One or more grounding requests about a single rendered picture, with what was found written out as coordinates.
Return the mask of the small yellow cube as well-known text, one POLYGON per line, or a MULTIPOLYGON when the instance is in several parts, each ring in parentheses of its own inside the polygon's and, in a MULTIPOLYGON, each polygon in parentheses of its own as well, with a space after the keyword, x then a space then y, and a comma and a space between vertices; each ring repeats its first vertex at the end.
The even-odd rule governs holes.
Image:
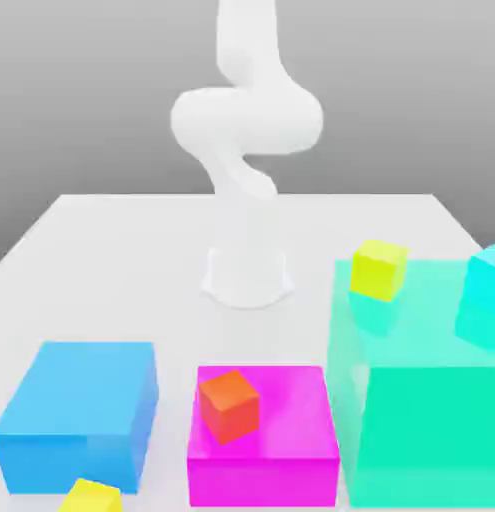
POLYGON ((113 486, 79 478, 57 512, 123 512, 121 491, 113 486))

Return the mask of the large magenta box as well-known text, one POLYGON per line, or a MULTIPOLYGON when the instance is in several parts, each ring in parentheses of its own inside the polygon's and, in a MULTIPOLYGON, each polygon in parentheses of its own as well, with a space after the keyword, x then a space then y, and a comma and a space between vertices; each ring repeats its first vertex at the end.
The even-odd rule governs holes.
POLYGON ((241 366, 260 394, 260 426, 219 444, 192 407, 187 445, 193 507, 332 507, 340 453, 324 371, 317 365, 241 366))

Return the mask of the small yellow-green cube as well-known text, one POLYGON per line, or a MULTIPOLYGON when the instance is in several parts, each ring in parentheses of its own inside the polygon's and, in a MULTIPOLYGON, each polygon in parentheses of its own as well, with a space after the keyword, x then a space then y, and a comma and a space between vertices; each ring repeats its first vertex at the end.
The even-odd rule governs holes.
POLYGON ((409 249, 380 240, 366 240, 352 258, 350 291, 391 302, 403 286, 409 249))

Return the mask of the small cyan cube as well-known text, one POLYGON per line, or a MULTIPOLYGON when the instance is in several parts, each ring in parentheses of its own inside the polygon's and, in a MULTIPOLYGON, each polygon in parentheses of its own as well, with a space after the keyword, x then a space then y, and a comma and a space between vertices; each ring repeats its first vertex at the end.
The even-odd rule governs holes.
POLYGON ((468 262, 455 334, 495 351, 495 244, 477 252, 468 262))

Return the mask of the large turquoise box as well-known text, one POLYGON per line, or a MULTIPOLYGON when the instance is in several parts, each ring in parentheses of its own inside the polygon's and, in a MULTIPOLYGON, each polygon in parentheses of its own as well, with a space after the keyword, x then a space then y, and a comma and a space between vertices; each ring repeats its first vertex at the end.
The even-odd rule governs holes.
POLYGON ((335 264, 326 382, 350 503, 495 508, 495 312, 462 260, 414 260, 391 302, 335 264))

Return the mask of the large blue box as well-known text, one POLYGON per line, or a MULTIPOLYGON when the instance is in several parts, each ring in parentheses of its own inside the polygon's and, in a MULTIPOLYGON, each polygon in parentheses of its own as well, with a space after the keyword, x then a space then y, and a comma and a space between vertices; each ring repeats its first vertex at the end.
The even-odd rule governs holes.
POLYGON ((45 342, 0 415, 11 494, 65 494, 79 478, 135 494, 159 398, 148 342, 45 342))

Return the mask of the small orange-red cube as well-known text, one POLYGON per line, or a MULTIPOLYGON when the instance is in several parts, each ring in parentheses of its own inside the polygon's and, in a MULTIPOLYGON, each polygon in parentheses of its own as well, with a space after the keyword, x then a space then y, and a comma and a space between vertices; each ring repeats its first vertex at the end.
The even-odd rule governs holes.
POLYGON ((226 444, 259 428, 260 394, 238 370, 200 382, 201 419, 219 444, 226 444))

